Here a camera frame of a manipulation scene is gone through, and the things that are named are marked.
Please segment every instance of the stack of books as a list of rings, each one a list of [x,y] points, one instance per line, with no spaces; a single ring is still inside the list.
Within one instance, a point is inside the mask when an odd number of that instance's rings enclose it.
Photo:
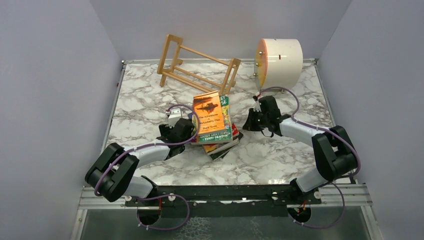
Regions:
[[[229,104],[228,96],[220,96],[217,91],[193,98],[193,109],[200,119],[200,129],[191,144],[202,145],[212,160],[223,158],[243,137],[236,125],[231,123]],[[192,116],[192,121],[196,130],[196,117]]]

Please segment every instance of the wall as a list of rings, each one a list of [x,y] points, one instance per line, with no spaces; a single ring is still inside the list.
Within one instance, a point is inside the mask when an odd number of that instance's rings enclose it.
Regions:
[[[166,34],[218,58],[255,55],[261,38],[298,39],[319,58],[351,0],[90,0],[124,60],[159,59]],[[182,50],[182,58],[201,58]]]
[[[0,239],[68,239],[121,59],[88,0],[0,3]]]
[[[421,239],[424,1],[353,0],[318,62],[385,240]]]

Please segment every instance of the wooden frame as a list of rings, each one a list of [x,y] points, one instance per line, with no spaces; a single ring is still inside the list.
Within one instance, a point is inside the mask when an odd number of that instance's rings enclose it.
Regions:
[[[174,55],[173,55],[173,58],[172,58],[171,66],[169,68],[164,68],[165,58],[167,57],[168,49],[170,47],[171,42],[176,43],[175,52],[174,52]],[[213,81],[208,80],[204,77],[198,76],[194,73],[191,73],[189,71],[186,71],[182,68],[177,67],[176,65],[181,65],[183,63],[183,60],[178,58],[178,55],[180,54],[180,49],[187,50],[187,51],[192,52],[194,54],[200,55],[204,58],[207,58],[207,59],[213,60],[217,63],[228,66],[228,69],[225,73],[222,84],[213,82]],[[204,54],[202,52],[199,52],[197,50],[194,50],[192,48],[184,46],[183,45],[183,39],[181,37],[168,34],[168,35],[166,35],[166,41],[165,41],[165,44],[163,45],[162,55],[160,56],[159,65],[157,67],[157,73],[162,75],[162,78],[160,79],[159,85],[161,87],[163,87],[165,85],[165,81],[166,81],[167,77],[170,77],[170,78],[173,78],[177,81],[182,82],[183,84],[187,84],[189,86],[192,86],[193,88],[196,88],[200,91],[203,91],[205,93],[209,93],[209,92],[214,91],[212,88],[209,88],[209,87],[204,86],[204,85],[202,85],[198,82],[192,81],[190,79],[187,79],[183,76],[180,76],[180,75],[174,73],[174,70],[177,70],[179,72],[182,72],[184,74],[187,74],[187,75],[192,76],[196,79],[202,80],[202,81],[204,81],[208,84],[211,84],[213,86],[218,87],[219,88],[219,95],[228,94],[230,92],[231,87],[234,87],[236,85],[235,78],[236,78],[237,70],[239,69],[239,66],[240,66],[240,62],[241,62],[240,59],[237,59],[237,58],[232,58],[229,62],[226,62],[226,61],[220,60],[218,58],[215,58],[213,56],[209,56],[207,54]]]

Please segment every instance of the cylindrical container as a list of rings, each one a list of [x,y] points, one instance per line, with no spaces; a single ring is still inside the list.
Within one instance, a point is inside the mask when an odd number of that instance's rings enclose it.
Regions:
[[[262,38],[254,57],[258,90],[272,86],[293,88],[302,72],[303,53],[297,39]]]

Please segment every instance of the white marble surface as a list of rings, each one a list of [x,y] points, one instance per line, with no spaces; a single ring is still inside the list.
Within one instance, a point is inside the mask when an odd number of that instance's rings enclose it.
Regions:
[[[166,122],[168,106],[191,105],[193,96],[202,93],[169,77],[165,86],[160,87],[161,75],[156,73],[157,67],[157,64],[127,65],[109,143],[135,146],[152,141],[160,136],[158,125]],[[222,79],[227,69],[218,63],[183,63],[180,67],[212,81]],[[292,90],[301,104],[297,118],[320,126],[332,125],[313,64],[303,64],[299,82]],[[186,144],[183,153],[145,165],[134,175],[145,175],[158,185],[246,185],[286,184],[308,171],[315,164],[311,147],[287,137],[269,138],[260,132],[242,130],[256,92],[253,63],[243,62],[236,85],[231,88],[229,103],[231,120],[244,138],[225,158],[211,161],[201,146]],[[296,108],[296,101],[288,93],[275,98],[283,114],[291,114]]]

